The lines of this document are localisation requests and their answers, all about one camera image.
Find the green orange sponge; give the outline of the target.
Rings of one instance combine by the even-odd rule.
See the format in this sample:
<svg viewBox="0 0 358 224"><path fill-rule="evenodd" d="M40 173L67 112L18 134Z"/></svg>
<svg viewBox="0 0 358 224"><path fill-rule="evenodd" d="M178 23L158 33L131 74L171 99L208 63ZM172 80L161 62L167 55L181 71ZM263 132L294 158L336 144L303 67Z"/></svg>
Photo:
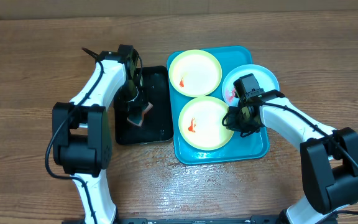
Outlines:
<svg viewBox="0 0 358 224"><path fill-rule="evenodd" d="M152 109L152 107L153 105L148 102L145 105L130 110L127 116L127 121L134 126L141 127L142 123L144 122L145 114L148 113Z"/></svg>

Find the light blue plate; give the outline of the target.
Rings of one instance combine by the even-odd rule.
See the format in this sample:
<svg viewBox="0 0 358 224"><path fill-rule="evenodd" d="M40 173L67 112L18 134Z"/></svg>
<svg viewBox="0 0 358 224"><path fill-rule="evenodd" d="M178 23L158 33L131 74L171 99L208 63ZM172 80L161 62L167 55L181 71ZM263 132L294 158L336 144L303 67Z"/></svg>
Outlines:
<svg viewBox="0 0 358 224"><path fill-rule="evenodd" d="M237 106L239 101L239 99L235 97L233 83L238 78L248 74L254 75L258 81L259 87L263 88L265 92L273 89L280 89L277 78L269 69L255 64L241 65L230 71L223 81L223 100L229 106Z"/></svg>

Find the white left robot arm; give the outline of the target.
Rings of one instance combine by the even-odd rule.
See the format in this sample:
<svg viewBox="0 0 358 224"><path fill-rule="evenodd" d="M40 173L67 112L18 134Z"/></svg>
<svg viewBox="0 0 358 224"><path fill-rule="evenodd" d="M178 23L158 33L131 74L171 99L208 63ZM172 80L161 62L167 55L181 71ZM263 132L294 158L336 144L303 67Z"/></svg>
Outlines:
<svg viewBox="0 0 358 224"><path fill-rule="evenodd" d="M74 182L85 211L82 223L114 223L117 208L106 174L112 153L108 109L140 127L153 106L142 86L142 59L132 46L85 52L94 58L95 70L74 98L54 105L45 168L55 179Z"/></svg>

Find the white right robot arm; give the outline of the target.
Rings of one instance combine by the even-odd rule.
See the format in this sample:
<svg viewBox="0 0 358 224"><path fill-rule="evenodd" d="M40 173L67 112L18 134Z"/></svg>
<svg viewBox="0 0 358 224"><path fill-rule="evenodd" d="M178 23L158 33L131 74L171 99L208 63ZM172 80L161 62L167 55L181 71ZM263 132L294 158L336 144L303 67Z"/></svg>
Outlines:
<svg viewBox="0 0 358 224"><path fill-rule="evenodd" d="M305 195L276 223L336 223L339 214L358 215L358 134L353 129L316 121L277 90L240 97L222 125L243 138L270 128L300 151Z"/></svg>

